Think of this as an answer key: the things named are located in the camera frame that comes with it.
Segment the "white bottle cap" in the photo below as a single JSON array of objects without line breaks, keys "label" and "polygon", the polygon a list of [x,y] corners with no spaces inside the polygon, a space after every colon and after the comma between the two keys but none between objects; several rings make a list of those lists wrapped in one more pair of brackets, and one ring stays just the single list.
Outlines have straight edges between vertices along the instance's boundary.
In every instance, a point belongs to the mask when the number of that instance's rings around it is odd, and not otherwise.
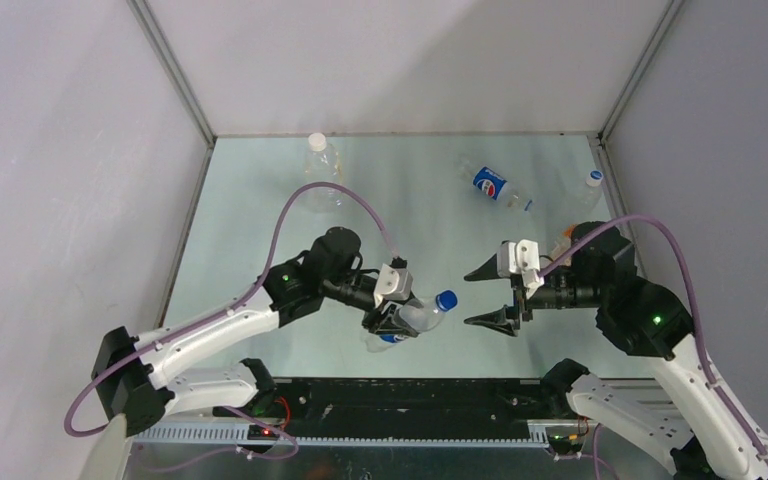
[{"label": "white bottle cap", "polygon": [[599,170],[592,170],[586,177],[586,184],[591,188],[597,188],[602,185],[604,174]]},{"label": "white bottle cap", "polygon": [[320,152],[328,147],[328,140],[323,133],[316,132],[307,137],[307,145],[311,151]]}]

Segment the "orange label plastic bottle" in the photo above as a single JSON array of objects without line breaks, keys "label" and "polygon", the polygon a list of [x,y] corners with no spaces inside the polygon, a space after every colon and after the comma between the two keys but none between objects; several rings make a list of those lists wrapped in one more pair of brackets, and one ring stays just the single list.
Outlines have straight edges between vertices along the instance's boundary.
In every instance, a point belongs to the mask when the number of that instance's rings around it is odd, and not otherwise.
[{"label": "orange label plastic bottle", "polygon": [[554,247],[549,254],[552,260],[557,260],[562,254],[564,254],[572,244],[572,233],[576,228],[576,224],[569,225],[561,234],[556,238]]}]

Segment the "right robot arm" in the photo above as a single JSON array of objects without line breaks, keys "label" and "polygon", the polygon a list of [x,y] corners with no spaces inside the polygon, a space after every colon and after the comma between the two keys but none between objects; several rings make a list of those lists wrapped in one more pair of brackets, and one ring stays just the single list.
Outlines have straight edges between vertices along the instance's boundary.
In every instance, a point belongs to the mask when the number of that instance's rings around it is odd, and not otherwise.
[{"label": "right robot arm", "polygon": [[768,479],[768,435],[711,360],[695,297],[680,299],[643,278],[619,226],[618,220],[576,225],[570,247],[548,265],[535,242],[503,242],[467,280],[506,279],[513,302],[470,324],[513,337],[537,310],[594,309],[597,329],[618,350],[646,361],[681,418],[625,398],[572,359],[541,378],[548,414],[574,413],[608,428],[676,479]]}]

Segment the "clear unlabelled plastic bottle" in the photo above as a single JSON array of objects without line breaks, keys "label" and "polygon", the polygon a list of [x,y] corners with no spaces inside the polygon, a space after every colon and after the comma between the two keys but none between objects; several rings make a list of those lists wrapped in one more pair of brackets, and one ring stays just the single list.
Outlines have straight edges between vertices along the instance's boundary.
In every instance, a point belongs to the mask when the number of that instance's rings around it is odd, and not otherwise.
[{"label": "clear unlabelled plastic bottle", "polygon": [[586,177],[576,185],[562,202],[561,219],[568,224],[586,220],[602,197],[602,185],[597,188],[591,188],[586,184]]}]

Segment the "cream label clear bottle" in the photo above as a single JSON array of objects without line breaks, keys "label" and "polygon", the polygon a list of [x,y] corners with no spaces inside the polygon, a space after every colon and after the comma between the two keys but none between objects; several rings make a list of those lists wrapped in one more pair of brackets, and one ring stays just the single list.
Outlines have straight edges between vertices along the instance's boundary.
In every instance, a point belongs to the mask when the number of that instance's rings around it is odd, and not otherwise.
[{"label": "cream label clear bottle", "polygon": [[[339,152],[328,137],[327,140],[328,147],[320,152],[311,151],[307,145],[303,162],[306,184],[316,182],[343,184]],[[313,188],[308,190],[305,196],[309,207],[318,213],[333,211],[343,202],[343,192],[332,187]]]}]

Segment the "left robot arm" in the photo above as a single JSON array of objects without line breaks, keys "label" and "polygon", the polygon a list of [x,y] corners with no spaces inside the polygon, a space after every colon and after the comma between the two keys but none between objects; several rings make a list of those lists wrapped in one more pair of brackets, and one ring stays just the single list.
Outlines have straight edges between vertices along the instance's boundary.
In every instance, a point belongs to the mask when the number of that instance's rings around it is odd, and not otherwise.
[{"label": "left robot arm", "polygon": [[406,260],[395,257],[364,270],[360,248],[354,231],[333,227],[310,249],[270,267],[249,299],[210,315],[205,325],[191,321],[139,335],[124,327],[108,332],[91,373],[105,414],[123,415],[127,436],[168,416],[206,408],[268,414],[277,400],[276,383],[261,360],[222,368],[201,368],[199,362],[311,315],[327,299],[362,311],[362,325],[371,333],[416,336],[395,317],[414,297]]}]

